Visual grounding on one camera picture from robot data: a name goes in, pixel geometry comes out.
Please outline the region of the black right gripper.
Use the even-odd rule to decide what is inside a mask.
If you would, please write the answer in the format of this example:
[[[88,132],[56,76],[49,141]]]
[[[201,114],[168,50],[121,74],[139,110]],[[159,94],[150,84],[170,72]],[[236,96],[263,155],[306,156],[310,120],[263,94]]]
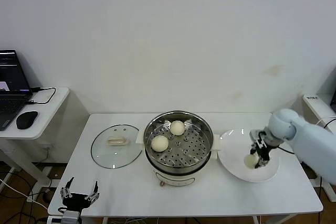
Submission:
[[[267,145],[263,140],[257,140],[256,143],[252,143],[250,149],[250,155],[255,155],[258,153],[259,159],[254,169],[264,167],[270,161],[269,153],[273,149],[272,146]]]

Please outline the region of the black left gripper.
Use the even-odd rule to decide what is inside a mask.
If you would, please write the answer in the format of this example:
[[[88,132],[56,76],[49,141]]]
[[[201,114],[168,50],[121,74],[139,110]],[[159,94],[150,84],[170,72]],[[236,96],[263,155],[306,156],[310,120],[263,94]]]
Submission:
[[[62,187],[60,190],[60,195],[62,204],[66,206],[69,211],[82,211],[83,209],[89,208],[91,203],[94,203],[99,198],[99,187],[98,182],[95,182],[93,193],[91,195],[84,194],[71,194],[70,186],[73,182],[74,177],[72,177],[66,184],[65,187]]]

